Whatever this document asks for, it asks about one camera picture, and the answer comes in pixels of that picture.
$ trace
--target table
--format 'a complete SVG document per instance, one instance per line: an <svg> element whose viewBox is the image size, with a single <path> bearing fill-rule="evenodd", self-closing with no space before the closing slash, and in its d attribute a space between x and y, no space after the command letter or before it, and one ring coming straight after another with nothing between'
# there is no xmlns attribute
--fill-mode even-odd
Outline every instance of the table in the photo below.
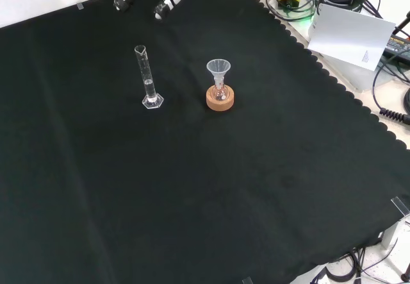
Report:
<svg viewBox="0 0 410 284"><path fill-rule="evenodd" d="M377 4L378 0L370 0L373 4ZM399 24L402 22L405 17L408 9L406 8L406 1L407 0L382 0L381 4L381 14L383 14L384 18L396 22ZM296 37L298 42L303 44L305 47L308 46L308 27L301 26L301 25L294 25L296 29L288 24L287 22L282 21L282 23L286 26L286 28L291 31L292 36ZM410 27L407 26L405 31L410 33ZM324 67L338 79L340 84L343 84L347 90L354 94L356 99L359 99L363 102L364 106L367 106L371 109L372 113L380 118L380 121L387 125L389 131L393 132L398 140L403 141L408 148L410 148L410 128L406 125L399 124L397 122L393 122L383 116L379 115L379 109L375 105L372 97L371 91L366 92L356 92L354 88L349 85L348 81L343 78L340 70L333 66L331 62L327 61L323 58L320 54L315 54L318 57L320 62L324 65ZM383 84L382 86L376 88L377 98L380 99L380 103L385 108L389 110L393 110L396 112L405 113L406 111L403 108L403 98L405 93L408 91L409 87L398 80L393 80L389 83Z"/></svg>
<svg viewBox="0 0 410 284"><path fill-rule="evenodd" d="M166 25L158 0L94 0L0 31L5 282L289 283L400 217L403 145L255 0L187 1Z"/></svg>

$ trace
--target paper sheet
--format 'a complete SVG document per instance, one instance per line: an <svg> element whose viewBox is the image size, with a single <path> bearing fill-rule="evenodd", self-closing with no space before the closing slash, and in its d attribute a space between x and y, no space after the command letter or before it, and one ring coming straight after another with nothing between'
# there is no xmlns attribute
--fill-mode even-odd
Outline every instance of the paper sheet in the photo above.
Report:
<svg viewBox="0 0 410 284"><path fill-rule="evenodd" d="M374 71L395 24L320 4L311 28L310 50Z"/></svg>

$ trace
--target funnel stem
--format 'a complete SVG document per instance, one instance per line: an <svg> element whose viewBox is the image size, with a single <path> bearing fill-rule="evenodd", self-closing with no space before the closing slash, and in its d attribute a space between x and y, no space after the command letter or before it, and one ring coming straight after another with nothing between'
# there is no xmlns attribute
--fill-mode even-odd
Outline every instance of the funnel stem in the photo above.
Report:
<svg viewBox="0 0 410 284"><path fill-rule="evenodd" d="M222 87L224 87L224 77L214 77L214 79L217 89L222 89Z"/></svg>

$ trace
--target wooden stand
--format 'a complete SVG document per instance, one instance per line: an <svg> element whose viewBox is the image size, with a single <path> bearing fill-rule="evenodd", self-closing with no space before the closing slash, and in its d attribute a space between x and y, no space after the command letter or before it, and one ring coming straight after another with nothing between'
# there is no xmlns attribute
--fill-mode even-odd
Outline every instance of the wooden stand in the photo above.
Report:
<svg viewBox="0 0 410 284"><path fill-rule="evenodd" d="M233 106L233 101L235 98L235 93L233 92L233 89L231 87L225 85L225 87L229 91L229 97L225 100L215 100L211 97L211 91L214 85L209 87L209 89L206 91L206 104L208 107L210 107L214 111L226 111Z"/></svg>

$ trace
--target glass graduated cylinder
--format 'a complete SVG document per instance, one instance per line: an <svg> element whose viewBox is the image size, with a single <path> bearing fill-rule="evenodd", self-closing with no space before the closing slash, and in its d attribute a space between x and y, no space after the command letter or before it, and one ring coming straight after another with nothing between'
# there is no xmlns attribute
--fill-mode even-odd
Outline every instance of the glass graduated cylinder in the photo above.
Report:
<svg viewBox="0 0 410 284"><path fill-rule="evenodd" d="M142 104L148 109L159 108L163 102L163 98L155 91L154 80L149 67L147 49L140 45L135 47L135 54L140 66L141 77L145 89L145 98Z"/></svg>

